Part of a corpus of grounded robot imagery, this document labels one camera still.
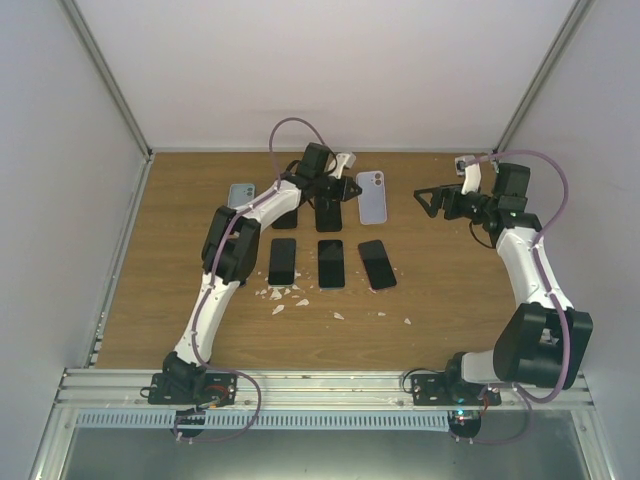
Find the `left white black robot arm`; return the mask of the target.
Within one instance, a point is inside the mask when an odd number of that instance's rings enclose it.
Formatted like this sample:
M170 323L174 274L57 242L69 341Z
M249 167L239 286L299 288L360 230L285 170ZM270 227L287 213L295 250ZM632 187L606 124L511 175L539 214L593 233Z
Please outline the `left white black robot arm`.
M280 173L265 192L235 209L216 210L201 252L203 273L194 309L181 339L163 361L163 373L181 402L193 404L205 395L205 363L231 298L255 268L262 232L310 200L345 202L360 195L355 179L344 173L355 162L351 152L335 154L325 145L310 143L302 159Z

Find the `light blue phone case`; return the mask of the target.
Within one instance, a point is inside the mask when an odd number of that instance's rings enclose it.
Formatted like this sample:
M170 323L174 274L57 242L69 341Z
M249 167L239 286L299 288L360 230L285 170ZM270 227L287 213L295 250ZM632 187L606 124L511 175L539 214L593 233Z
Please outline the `light blue phone case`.
M232 184L229 189L227 206L237 209L255 198L256 187L252 183Z

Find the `lilac phone case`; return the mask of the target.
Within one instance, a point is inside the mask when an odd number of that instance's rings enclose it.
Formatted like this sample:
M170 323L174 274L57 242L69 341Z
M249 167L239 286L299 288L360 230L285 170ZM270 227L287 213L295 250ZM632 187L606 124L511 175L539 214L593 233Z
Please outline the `lilac phone case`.
M384 224L388 217L384 173L380 170L360 172L356 183L362 190L358 196L361 224Z

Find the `black smartphone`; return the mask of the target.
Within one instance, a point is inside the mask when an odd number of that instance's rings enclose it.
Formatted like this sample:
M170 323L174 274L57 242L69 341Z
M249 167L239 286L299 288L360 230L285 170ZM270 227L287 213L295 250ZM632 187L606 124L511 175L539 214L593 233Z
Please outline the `black smartphone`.
M271 242L268 269L270 286L290 286L295 280L296 240L276 238Z
M372 290L385 290L397 285L394 270L381 240L360 243L358 252Z

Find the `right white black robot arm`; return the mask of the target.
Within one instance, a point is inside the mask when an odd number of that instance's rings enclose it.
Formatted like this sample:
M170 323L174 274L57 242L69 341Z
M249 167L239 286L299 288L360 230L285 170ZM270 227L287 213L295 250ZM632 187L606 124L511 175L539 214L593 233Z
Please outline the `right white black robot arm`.
M526 210L529 168L512 163L496 167L492 190L480 190L479 159L455 160L463 181L415 191L429 217L466 218L487 232L490 249L501 258L516 310L495 346L485 352L457 353L443 384L451 403L464 405L478 390L513 388L537 404L554 400L577 377L593 331L593 321L562 291L547 259L546 228Z

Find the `blue smartphone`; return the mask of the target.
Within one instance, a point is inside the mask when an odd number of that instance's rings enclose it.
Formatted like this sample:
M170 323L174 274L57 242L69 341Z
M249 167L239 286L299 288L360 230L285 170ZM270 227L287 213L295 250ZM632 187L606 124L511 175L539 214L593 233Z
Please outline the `blue smartphone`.
M345 287L344 248L341 240L318 242L318 283L323 290Z

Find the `black cased phone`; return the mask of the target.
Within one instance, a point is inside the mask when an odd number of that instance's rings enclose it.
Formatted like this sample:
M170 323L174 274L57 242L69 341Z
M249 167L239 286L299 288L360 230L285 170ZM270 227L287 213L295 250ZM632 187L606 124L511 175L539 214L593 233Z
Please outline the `black cased phone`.
M315 227L317 232L342 230L341 204L338 200L321 196L315 198Z
M272 228L277 230L291 230L298 225L298 211L296 209L280 216L273 224Z

